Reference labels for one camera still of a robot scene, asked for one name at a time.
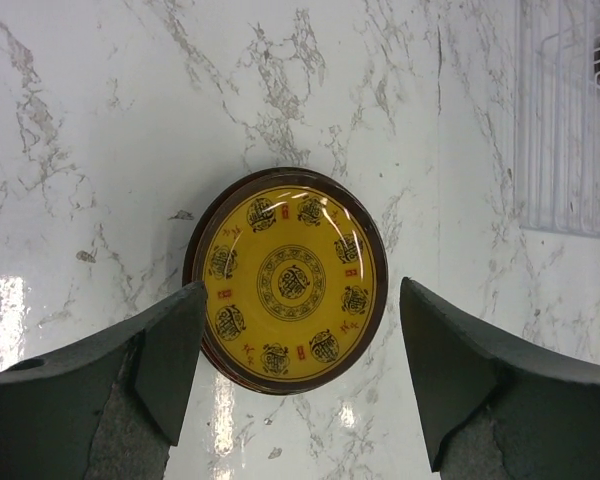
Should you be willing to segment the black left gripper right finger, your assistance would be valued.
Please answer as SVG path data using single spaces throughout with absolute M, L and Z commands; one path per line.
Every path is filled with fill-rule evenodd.
M 424 443 L 443 479 L 600 479 L 600 365 L 537 346 L 404 278 Z

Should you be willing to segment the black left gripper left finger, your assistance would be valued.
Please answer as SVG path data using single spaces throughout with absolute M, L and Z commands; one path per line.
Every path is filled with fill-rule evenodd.
M 0 479 L 161 479 L 179 442 L 207 294 L 147 310 L 0 372 Z

